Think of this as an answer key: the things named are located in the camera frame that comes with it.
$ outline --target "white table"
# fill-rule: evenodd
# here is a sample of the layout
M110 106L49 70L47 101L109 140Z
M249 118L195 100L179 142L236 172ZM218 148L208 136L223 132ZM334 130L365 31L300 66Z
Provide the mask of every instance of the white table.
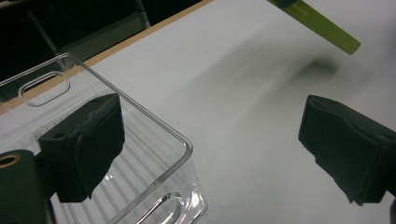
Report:
M203 223L389 223L392 195L350 204L297 135L308 94L396 130L396 1L306 2L361 48L264 0L215 0L92 67L192 141Z

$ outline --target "plastic bin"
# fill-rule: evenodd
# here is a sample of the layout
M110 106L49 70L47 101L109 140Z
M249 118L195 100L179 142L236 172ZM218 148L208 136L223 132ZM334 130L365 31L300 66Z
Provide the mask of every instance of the plastic bin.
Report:
M0 153L37 139L92 98L120 95L126 141L83 203L51 198L58 223L193 223L207 210L192 145L88 66L64 54L0 83Z

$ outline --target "white tabletop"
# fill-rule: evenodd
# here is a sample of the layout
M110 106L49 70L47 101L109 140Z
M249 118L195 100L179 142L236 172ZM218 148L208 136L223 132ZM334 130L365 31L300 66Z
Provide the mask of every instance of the white tabletop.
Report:
M306 2L361 48L264 0L215 0L92 67L192 141L203 223L389 223L392 195L350 204L297 135L308 94L396 130L396 1Z

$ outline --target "clear plastic container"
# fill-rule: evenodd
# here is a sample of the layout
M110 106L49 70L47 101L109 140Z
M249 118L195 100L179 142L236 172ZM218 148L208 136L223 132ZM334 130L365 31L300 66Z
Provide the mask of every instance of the clear plastic container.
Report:
M207 210L192 145L88 66L64 54L0 83L0 153L37 139L92 98L118 93L125 144L83 203L51 198L58 223L193 223Z

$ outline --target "green object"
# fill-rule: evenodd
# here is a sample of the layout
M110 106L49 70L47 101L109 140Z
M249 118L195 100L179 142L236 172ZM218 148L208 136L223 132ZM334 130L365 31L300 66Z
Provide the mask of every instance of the green object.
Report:
M281 7L276 0L268 1L348 54L353 54L361 46L359 40L329 21L302 0L296 1L288 7Z

